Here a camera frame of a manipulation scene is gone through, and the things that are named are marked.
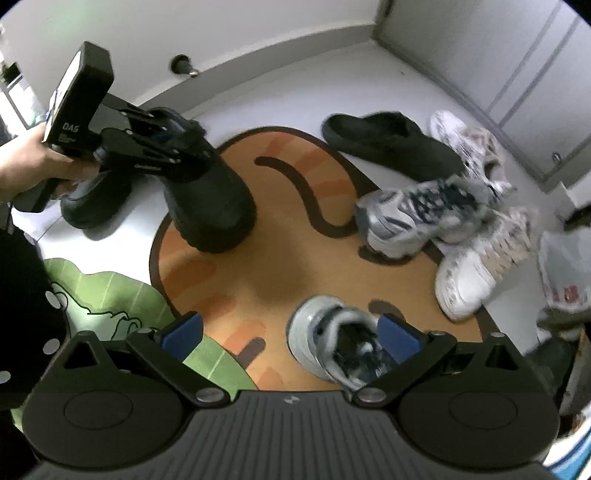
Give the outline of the person left hand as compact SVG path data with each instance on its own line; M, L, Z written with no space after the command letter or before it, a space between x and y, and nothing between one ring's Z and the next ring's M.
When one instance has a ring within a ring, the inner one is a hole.
M94 160L69 158L50 149L42 140L45 124L40 123L1 146L1 202L12 201L41 182L59 179L54 198L73 192L83 181L95 178L100 165Z

